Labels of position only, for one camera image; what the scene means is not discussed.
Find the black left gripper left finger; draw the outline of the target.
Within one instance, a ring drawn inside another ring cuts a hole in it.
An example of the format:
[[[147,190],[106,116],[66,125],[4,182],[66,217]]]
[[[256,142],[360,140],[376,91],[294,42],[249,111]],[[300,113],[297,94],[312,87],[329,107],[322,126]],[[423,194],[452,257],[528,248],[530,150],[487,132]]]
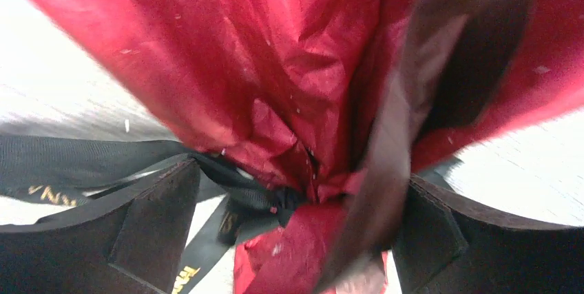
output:
[[[196,206],[189,158],[38,224],[1,227],[2,293],[170,293]]]

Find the pink flower bouquet red wrap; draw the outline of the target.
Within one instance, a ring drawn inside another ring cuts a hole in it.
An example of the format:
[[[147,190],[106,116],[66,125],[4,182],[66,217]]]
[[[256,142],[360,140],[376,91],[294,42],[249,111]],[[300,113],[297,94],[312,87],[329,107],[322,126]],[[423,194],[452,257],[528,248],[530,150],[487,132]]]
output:
[[[583,0],[28,1],[172,141],[337,207],[328,249],[371,165],[388,162],[410,186],[467,145],[583,104]],[[275,209],[239,211],[201,175],[170,293],[246,226],[271,221],[236,247],[236,293],[288,247]]]

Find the black ribbon gold lettering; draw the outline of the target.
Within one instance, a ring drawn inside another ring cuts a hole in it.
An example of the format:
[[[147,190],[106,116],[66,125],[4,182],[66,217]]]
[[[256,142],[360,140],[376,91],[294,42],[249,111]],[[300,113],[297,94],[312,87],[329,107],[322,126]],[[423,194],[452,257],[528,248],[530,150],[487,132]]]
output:
[[[324,234],[335,225],[338,208],[309,204],[290,189],[267,189],[240,175],[221,158],[187,149],[172,140],[114,142],[40,136],[1,137],[1,192],[67,210],[93,202],[151,175],[193,159],[200,177],[227,192],[242,211],[239,221],[275,209],[289,245],[263,264],[248,293],[321,293],[349,274],[358,258],[391,243],[402,223],[409,184],[388,162],[371,165],[353,198],[337,243]]]

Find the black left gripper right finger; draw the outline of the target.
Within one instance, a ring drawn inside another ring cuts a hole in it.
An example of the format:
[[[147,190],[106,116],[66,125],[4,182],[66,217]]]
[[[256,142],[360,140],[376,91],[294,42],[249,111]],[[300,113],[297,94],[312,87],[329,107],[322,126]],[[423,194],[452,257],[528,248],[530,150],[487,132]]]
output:
[[[582,293],[583,229],[516,216],[413,176],[393,246],[403,293]]]

